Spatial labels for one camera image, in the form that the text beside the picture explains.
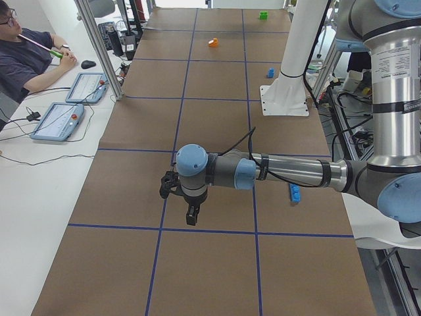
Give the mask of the orange trapezoid block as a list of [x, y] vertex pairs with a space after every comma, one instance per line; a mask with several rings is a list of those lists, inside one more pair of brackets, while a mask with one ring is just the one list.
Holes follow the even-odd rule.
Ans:
[[219, 46], [219, 40], [218, 38], [212, 38], [209, 42], [208, 42], [208, 46], [212, 47], [212, 48], [216, 48]]

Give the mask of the long blue block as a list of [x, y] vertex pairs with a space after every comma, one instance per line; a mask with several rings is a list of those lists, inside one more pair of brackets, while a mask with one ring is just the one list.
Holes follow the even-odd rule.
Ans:
[[289, 184], [290, 201], [299, 203], [301, 201], [301, 187], [296, 184]]

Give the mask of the brown paper table cover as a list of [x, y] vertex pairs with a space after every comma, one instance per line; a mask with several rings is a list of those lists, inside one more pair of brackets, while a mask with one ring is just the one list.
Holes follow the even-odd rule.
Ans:
[[153, 11], [34, 315], [376, 314], [334, 190], [211, 187], [195, 226], [159, 195], [180, 147], [223, 152], [254, 126], [257, 153], [329, 159], [316, 109], [262, 114], [289, 27], [282, 10]]

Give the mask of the teach pendant near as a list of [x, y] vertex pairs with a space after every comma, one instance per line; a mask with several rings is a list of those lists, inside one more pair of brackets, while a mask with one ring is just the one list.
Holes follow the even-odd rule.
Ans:
[[84, 112], [84, 106], [81, 103], [54, 102], [41, 117], [34, 131], [30, 134], [30, 138], [64, 142], [77, 129], [84, 117]]

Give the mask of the teach pendant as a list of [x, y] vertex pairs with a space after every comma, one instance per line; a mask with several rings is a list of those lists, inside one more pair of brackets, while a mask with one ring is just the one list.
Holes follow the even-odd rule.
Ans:
[[107, 90], [107, 77], [101, 72], [81, 72], [68, 92], [66, 103], [96, 104]]
[[81, 103], [54, 102], [41, 117], [34, 131], [30, 134], [30, 138], [64, 142], [77, 129], [84, 117], [84, 112], [84, 106]]

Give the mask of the teach pendant far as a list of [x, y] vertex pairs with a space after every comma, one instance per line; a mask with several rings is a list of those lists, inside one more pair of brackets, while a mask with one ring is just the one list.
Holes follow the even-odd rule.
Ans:
[[96, 104], [107, 90], [107, 77], [101, 72], [81, 72], [68, 92], [66, 103]]

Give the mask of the black water bottle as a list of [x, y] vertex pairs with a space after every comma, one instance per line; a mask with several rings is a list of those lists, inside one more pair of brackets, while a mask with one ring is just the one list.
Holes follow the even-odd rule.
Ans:
[[107, 35], [109, 37], [109, 41], [111, 43], [111, 47], [113, 53], [117, 57], [123, 56], [124, 52], [122, 50], [122, 44], [120, 42], [120, 38], [118, 36], [118, 32], [116, 31], [115, 27], [111, 24], [107, 26]]

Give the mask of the black computer mouse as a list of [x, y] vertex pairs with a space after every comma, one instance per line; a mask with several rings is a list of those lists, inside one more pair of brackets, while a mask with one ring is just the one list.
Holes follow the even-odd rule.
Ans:
[[95, 61], [90, 61], [90, 60], [84, 60], [81, 63], [81, 68], [82, 69], [89, 69], [89, 68], [93, 68], [96, 66], [96, 62]]

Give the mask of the small black adapter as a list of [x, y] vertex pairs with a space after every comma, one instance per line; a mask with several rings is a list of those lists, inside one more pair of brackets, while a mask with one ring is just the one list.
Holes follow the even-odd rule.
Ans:
[[31, 114], [29, 114], [26, 119], [29, 122], [32, 122], [33, 120], [38, 120], [41, 117], [39, 112], [32, 112]]

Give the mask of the black keyboard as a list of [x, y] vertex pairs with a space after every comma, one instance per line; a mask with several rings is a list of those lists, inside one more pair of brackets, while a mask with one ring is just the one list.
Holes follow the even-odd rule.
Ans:
[[113, 22], [102, 22], [97, 25], [103, 43], [107, 51], [114, 49], [114, 42], [116, 39], [116, 32]]

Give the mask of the green duplo block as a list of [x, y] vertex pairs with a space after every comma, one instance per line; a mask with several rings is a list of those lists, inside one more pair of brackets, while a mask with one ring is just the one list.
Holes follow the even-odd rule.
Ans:
[[259, 19], [260, 20], [266, 20], [268, 18], [268, 12], [267, 11], [261, 11], [259, 13]]

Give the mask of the seated person dark shirt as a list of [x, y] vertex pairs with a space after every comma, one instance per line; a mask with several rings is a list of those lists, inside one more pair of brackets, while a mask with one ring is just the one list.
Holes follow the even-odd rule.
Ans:
[[[57, 49], [62, 58], [54, 69], [48, 67], [53, 56], [34, 44]], [[16, 11], [1, 2], [1, 89], [17, 103], [29, 94], [53, 85], [76, 66], [77, 58], [67, 42], [56, 34], [22, 28]]]

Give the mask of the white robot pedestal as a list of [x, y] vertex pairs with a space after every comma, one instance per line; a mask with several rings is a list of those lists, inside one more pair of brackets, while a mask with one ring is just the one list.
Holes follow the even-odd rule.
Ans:
[[271, 85], [260, 87], [264, 116], [309, 116], [304, 79], [329, 7], [330, 2], [325, 0], [297, 2], [280, 73]]

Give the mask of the green handled stick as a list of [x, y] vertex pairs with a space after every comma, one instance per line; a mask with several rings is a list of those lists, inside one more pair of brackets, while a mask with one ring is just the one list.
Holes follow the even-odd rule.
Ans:
[[40, 44], [40, 43], [38, 43], [38, 42], [36, 42], [36, 41], [34, 41], [34, 40], [30, 39], [30, 38], [27, 38], [26, 36], [24, 36], [24, 35], [22, 35], [22, 34], [19, 34], [19, 35], [18, 35], [18, 37], [20, 37], [20, 38], [24, 39], [25, 41], [28, 41], [28, 42], [30, 42], [30, 43], [32, 43], [32, 44], [34, 44], [34, 45], [36, 45], [36, 46], [38, 46], [38, 47], [42, 48], [43, 50], [46, 50], [46, 51], [47, 51], [47, 52], [49, 52], [51, 55], [53, 55], [53, 56], [55, 56], [55, 57], [57, 57], [57, 58], [59, 58], [59, 59], [61, 59], [61, 58], [63, 57], [63, 54], [62, 54], [62, 53], [60, 53], [60, 52], [58, 52], [58, 51], [55, 51], [55, 50], [53, 50], [53, 49], [50, 49], [50, 48], [48, 48], [48, 47], [45, 47], [45, 46], [43, 46], [42, 44]]

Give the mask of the aluminium frame post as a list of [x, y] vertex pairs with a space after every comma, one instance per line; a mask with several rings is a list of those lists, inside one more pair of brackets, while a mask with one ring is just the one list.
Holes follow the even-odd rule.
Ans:
[[74, 0], [74, 2], [76, 4], [80, 16], [82, 17], [82, 21], [84, 22], [86, 32], [102, 66], [103, 72], [107, 77], [109, 86], [111, 87], [115, 99], [119, 101], [122, 99], [123, 91], [116, 77], [114, 68], [109, 58], [109, 54], [99, 33], [97, 23], [93, 15], [93, 11], [91, 10], [91, 7], [89, 5], [89, 1]]

